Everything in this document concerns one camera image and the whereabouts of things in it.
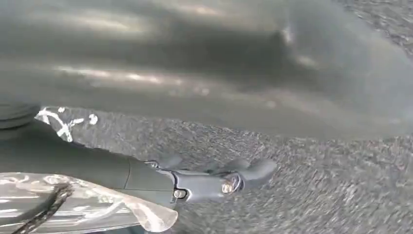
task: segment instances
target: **black cable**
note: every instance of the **black cable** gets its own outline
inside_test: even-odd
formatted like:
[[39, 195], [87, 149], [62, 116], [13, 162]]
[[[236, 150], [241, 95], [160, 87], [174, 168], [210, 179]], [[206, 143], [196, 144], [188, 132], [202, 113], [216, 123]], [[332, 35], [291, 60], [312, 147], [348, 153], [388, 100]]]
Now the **black cable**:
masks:
[[46, 200], [46, 203], [42, 204], [44, 209], [34, 215], [34, 217], [15, 230], [12, 234], [28, 234], [38, 228], [59, 210], [59, 208], [63, 205], [66, 199], [72, 195], [72, 193], [73, 189], [69, 184], [59, 184], [55, 186], [53, 193]]

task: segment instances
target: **black rubber part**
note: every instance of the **black rubber part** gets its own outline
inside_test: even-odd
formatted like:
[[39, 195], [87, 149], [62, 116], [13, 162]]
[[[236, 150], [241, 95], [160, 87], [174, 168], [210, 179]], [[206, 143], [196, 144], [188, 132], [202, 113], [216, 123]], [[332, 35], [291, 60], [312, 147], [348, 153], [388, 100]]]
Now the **black rubber part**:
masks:
[[0, 102], [0, 130], [30, 123], [39, 110], [40, 106], [38, 105]]
[[39, 120], [18, 131], [0, 130], [1, 135], [9, 138], [0, 137], [0, 173], [67, 175], [160, 205], [173, 200], [174, 183], [167, 175], [131, 156], [68, 143]]

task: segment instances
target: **white marking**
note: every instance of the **white marking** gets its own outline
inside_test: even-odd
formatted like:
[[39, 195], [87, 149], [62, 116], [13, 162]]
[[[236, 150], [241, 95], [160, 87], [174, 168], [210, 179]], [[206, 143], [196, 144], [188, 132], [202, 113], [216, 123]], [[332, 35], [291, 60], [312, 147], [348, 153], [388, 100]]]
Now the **white marking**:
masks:
[[95, 114], [90, 114], [89, 119], [90, 119], [89, 123], [91, 125], [95, 125], [97, 123], [97, 120], [98, 120], [97, 116]]
[[69, 126], [65, 124], [59, 117], [58, 114], [53, 113], [51, 111], [47, 110], [47, 107], [45, 107], [43, 110], [41, 110], [36, 117], [42, 117], [42, 119], [47, 119], [47, 121], [44, 121], [45, 123], [50, 125], [49, 117], [54, 118], [61, 126], [61, 129], [58, 130], [57, 135], [61, 137], [63, 134], [66, 135], [66, 139], [68, 142], [72, 142], [72, 134], [70, 133]]

